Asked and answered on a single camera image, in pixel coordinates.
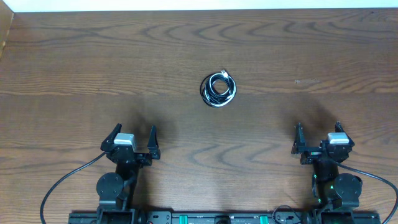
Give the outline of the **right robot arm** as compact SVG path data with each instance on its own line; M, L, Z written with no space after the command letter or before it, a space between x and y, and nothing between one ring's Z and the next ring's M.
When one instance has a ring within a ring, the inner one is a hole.
M292 154L302 165L313 167L312 188L319 205L303 213L302 223L354 223L353 209L359 207L363 181L349 173L339 173L338 166L349 158L354 146L340 122L318 146L307 146L303 127L295 126Z

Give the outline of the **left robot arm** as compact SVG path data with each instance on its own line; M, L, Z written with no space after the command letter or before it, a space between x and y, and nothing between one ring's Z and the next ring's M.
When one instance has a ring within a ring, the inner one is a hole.
M150 129L148 152L136 152L135 135L122 133L122 124L118 123L108 137L101 143L100 149L106 157L116 164L114 172L101 176L96 184L99 195L96 224L143 224L147 215L139 208L132 208L134 191L139 171L151 166L153 160L161 157L157 142L157 129Z

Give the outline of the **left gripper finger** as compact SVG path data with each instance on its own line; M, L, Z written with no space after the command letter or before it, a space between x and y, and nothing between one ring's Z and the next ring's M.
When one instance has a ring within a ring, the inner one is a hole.
M114 139L116 138L117 134L121 132L122 124L118 123L114 129L110 132L110 134L104 139L101 143L102 146L110 146L114 143Z
M152 125L150 130L150 137L147 144L147 148L150 154L159 154L159 144L157 142L157 129L156 126Z

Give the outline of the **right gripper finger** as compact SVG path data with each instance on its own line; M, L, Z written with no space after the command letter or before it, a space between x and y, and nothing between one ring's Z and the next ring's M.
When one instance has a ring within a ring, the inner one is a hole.
M306 147L306 141L303 134L303 127L301 123L298 123L295 126L294 152L302 152L304 147Z
M345 134L346 135L346 138L347 139L351 139L349 136L348 136L348 134L345 132L345 130L343 129L343 126L342 126L342 124L340 123L340 121L337 121L336 123L335 123L335 132L336 133L343 133L343 134Z

